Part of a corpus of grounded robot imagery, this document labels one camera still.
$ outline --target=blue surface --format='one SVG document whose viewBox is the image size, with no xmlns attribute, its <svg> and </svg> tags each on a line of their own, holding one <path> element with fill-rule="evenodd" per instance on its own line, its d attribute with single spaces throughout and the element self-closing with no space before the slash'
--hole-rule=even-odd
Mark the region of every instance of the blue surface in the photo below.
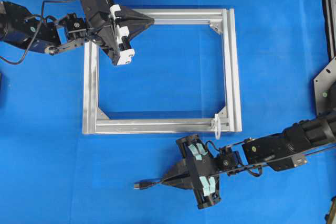
<svg viewBox="0 0 336 224">
<path fill-rule="evenodd" d="M 6 1 L 32 13 L 42 2 Z M 314 117 L 311 80 L 328 61 L 321 0 L 115 1 L 235 8 L 243 132 L 225 134 L 218 146 Z M 67 12 L 82 14 L 79 3 L 46 8 L 57 17 Z M 100 57 L 106 112 L 207 116 L 223 105 L 220 40 L 208 27 L 154 26 L 132 45 L 129 66 Z M 1 44 L 2 56 L 21 53 Z M 0 72 L 0 223 L 323 223 L 336 195 L 335 152 L 282 173 L 265 169 L 260 178 L 222 176 L 222 202 L 202 211 L 191 191 L 134 191 L 135 181 L 160 177 L 179 160 L 181 134 L 83 136 L 83 48 L 30 53 L 19 66 L 0 62 Z"/>
</svg>

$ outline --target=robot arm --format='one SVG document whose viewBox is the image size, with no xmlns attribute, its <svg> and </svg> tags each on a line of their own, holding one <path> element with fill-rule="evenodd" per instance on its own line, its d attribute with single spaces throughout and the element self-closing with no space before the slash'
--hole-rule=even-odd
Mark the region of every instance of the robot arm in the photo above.
<svg viewBox="0 0 336 224">
<path fill-rule="evenodd" d="M 336 143 L 336 111 L 331 110 L 313 120 L 301 121 L 286 128 L 282 133 L 257 139 L 248 138 L 223 148 L 208 141 L 205 144 L 198 135 L 176 141 L 182 160 L 175 164 L 159 182 L 142 181 L 135 189 L 147 189 L 157 184 L 194 191 L 199 209 L 219 203 L 219 175 L 228 176 L 247 171 L 255 177 L 262 174 L 263 167 L 270 166 L 279 172 L 307 163 L 306 153 L 317 147 Z M 211 143 L 219 152 L 212 155 L 207 147 Z M 248 164 L 243 165 L 239 151 L 232 147 L 242 144 Z"/>
<path fill-rule="evenodd" d="M 152 18 L 115 4 L 113 0 L 80 0 L 85 19 L 78 18 L 75 13 L 59 20 L 52 16 L 44 18 L 45 3 L 71 1 L 74 0 L 44 1 L 41 15 L 32 15 L 24 6 L 0 2 L 0 40 L 26 51 L 51 55 L 75 49 L 91 40 L 114 65 L 124 65 L 129 64 L 135 54 L 130 41 L 154 23 Z M 65 44 L 61 44 L 57 33 L 62 27 L 67 38 Z M 1 58 L 7 63 L 17 63 Z"/>
</svg>

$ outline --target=black cable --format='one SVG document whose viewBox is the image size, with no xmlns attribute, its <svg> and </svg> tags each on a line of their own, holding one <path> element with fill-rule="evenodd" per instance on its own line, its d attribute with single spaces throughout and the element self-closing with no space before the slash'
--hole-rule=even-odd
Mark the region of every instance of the black cable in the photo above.
<svg viewBox="0 0 336 224">
<path fill-rule="evenodd" d="M 161 179 L 158 182 L 152 182 L 152 181 L 141 181 L 139 183 L 135 183 L 134 184 L 134 189 L 139 189 L 139 190 L 145 190 L 148 189 L 150 187 L 156 186 L 158 184 L 161 184 L 163 182 L 163 180 Z"/>
<path fill-rule="evenodd" d="M 226 147 L 232 147 L 232 146 L 236 146 L 238 144 L 243 144 L 245 143 L 245 141 L 241 141 L 241 142 L 238 142 L 238 143 L 235 143 L 235 144 L 229 144 L 229 145 L 226 145 Z"/>
<path fill-rule="evenodd" d="M 31 47 L 31 45 L 33 44 L 36 36 L 37 36 L 37 33 L 39 32 L 40 28 L 41 28 L 41 25 L 42 25 L 42 21 L 40 21 L 37 25 L 37 28 L 36 28 L 36 31 L 33 35 L 33 38 L 31 39 L 30 43 L 28 44 L 28 47 L 26 48 L 24 54 L 22 55 L 21 59 L 19 59 L 17 62 L 13 62 L 13 61 L 9 61 L 7 59 L 5 59 L 4 57 L 0 56 L 0 59 L 3 60 L 4 62 L 8 63 L 8 64 L 11 64 L 11 65 L 19 65 L 20 63 L 22 63 L 24 61 L 24 59 L 26 58 L 26 55 Z"/>
<path fill-rule="evenodd" d="M 254 168 L 258 168 L 259 173 L 252 172 L 251 169 L 254 169 Z M 260 177 L 262 175 L 263 167 L 262 166 L 253 167 L 253 168 L 246 169 L 246 171 L 254 177 Z"/>
<path fill-rule="evenodd" d="M 207 149 L 208 149 L 208 143 L 210 143 L 210 144 L 212 145 L 212 147 L 213 147 L 216 151 L 221 152 L 221 151 L 216 147 L 216 145 L 214 144 L 214 142 L 212 142 L 211 140 L 206 141 L 206 143 L 205 143 L 205 146 L 206 146 Z"/>
<path fill-rule="evenodd" d="M 6 62 L 6 63 L 8 63 L 8 64 L 11 64 L 11 65 L 18 65 L 18 64 L 22 63 L 22 62 L 24 61 L 24 59 L 26 58 L 26 56 L 27 56 L 27 54 L 28 54 L 28 51 L 29 51 L 29 49 L 31 48 L 31 46 L 32 46 L 32 44 L 33 44 L 33 42 L 34 42 L 34 40 L 36 39 L 36 36 L 37 36 L 38 32 L 39 32 L 40 29 L 41 29 L 41 25 L 42 25 L 42 23 L 43 23 L 43 22 L 46 22 L 47 19 L 51 19 L 51 20 L 53 20 L 53 21 L 56 21 L 56 18 L 54 18 L 54 17 L 51 16 L 51 15 L 47 16 L 46 18 L 43 18 L 43 13 L 44 13 L 44 6 L 45 6 L 45 4 L 46 4 L 46 3 L 55 3 L 55 4 L 57 4 L 57 3 L 59 3 L 59 4 L 60 4 L 60 3 L 70 3 L 70 2 L 73 2 L 73 1 L 76 1 L 76 0 L 44 0 L 44 1 L 42 2 L 41 14 L 40 14 L 40 15 L 38 15 L 38 14 L 30 15 L 30 16 L 26 17 L 26 19 L 25 19 L 25 20 L 29 20 L 29 19 L 32 19 L 32 18 L 35 18 L 35 17 L 39 17 L 39 18 L 40 18 L 40 21 L 39 21 L 39 23 L 37 24 L 37 28 L 36 28 L 36 31 L 35 31 L 35 33 L 34 33 L 34 35 L 33 35 L 33 38 L 31 39 L 30 43 L 28 44 L 28 46 L 27 46 L 27 48 L 26 48 L 24 54 L 22 55 L 22 57 L 21 57 L 17 62 L 9 61 L 9 60 L 7 60 L 6 58 L 4 58 L 4 57 L 2 57 L 2 56 L 0 56 L 0 60 L 3 60 L 4 62 Z"/>
<path fill-rule="evenodd" d="M 328 147 L 328 148 L 324 148 L 324 149 L 321 149 L 321 150 L 318 150 L 318 151 L 315 151 L 315 152 L 307 153 L 307 154 L 305 154 L 305 156 L 310 156 L 310 155 L 313 155 L 313 154 L 318 154 L 318 153 L 325 152 L 325 151 L 331 150 L 331 149 L 336 149 L 336 145 Z"/>
</svg>

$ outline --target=metal bracket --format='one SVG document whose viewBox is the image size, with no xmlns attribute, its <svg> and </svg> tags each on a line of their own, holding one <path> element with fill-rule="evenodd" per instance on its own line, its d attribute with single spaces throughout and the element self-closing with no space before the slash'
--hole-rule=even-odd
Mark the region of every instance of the metal bracket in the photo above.
<svg viewBox="0 0 336 224">
<path fill-rule="evenodd" d="M 302 153 L 292 156 L 291 159 L 295 168 L 307 163 L 306 156 Z"/>
<path fill-rule="evenodd" d="M 61 52 L 65 52 L 68 50 L 72 50 L 76 47 L 80 47 L 84 44 L 85 40 L 83 38 L 74 39 L 58 47 L 47 47 L 45 53 L 47 54 L 60 54 Z"/>
<path fill-rule="evenodd" d="M 322 114 L 328 109 L 328 90 L 336 81 L 336 58 L 314 78 L 314 92 L 316 115 Z"/>
<path fill-rule="evenodd" d="M 222 26 L 223 26 L 222 22 L 212 22 L 212 21 L 210 21 L 210 27 L 212 28 L 213 31 L 215 31 L 219 35 L 223 33 Z"/>
</svg>

